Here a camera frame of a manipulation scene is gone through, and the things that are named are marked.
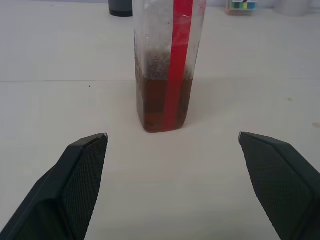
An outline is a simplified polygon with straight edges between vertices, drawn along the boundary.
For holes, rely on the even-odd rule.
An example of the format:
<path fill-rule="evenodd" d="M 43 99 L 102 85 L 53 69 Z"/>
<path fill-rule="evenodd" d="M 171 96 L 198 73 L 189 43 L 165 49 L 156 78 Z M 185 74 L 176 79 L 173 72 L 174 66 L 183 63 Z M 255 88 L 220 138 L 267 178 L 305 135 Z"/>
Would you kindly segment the white tape roll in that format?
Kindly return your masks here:
<path fill-rule="evenodd" d="M 273 10 L 284 16 L 302 17 L 309 11 L 311 0 L 276 0 Z"/>

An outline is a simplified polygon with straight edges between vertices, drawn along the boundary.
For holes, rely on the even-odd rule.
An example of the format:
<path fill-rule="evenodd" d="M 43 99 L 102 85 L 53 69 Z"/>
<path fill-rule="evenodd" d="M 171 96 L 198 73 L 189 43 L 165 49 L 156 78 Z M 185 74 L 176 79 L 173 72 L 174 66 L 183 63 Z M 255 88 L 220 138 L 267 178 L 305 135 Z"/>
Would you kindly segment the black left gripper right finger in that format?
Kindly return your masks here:
<path fill-rule="evenodd" d="M 320 172 L 292 145 L 240 132 L 250 180 L 280 240 L 320 240 Z"/>

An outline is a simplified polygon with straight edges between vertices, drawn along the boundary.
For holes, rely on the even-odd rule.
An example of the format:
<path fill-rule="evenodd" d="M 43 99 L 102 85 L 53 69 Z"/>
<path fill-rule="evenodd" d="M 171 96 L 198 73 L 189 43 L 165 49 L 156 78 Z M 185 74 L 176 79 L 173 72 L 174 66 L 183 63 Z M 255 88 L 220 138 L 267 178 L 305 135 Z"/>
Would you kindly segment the clear bottle with red label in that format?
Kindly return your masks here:
<path fill-rule="evenodd" d="M 137 112 L 149 133 L 186 120 L 207 0 L 133 0 Z"/>

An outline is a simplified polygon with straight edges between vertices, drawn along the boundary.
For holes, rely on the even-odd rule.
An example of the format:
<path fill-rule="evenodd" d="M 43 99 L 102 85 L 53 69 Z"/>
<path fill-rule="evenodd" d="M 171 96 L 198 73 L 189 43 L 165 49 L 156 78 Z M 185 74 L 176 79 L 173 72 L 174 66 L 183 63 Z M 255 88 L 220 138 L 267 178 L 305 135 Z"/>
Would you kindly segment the marker pen pack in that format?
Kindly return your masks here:
<path fill-rule="evenodd" d="M 257 5 L 257 0 L 227 0 L 225 13 L 230 16 L 249 16 Z"/>

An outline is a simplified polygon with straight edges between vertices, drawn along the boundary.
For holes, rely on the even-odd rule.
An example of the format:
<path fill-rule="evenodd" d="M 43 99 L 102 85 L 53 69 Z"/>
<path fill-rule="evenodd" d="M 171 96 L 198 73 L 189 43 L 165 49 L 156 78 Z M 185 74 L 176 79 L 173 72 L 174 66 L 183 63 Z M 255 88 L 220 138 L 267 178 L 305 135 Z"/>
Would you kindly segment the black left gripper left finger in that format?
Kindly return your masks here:
<path fill-rule="evenodd" d="M 70 144 L 32 187 L 0 240 L 84 240 L 98 199 L 107 133 Z"/>

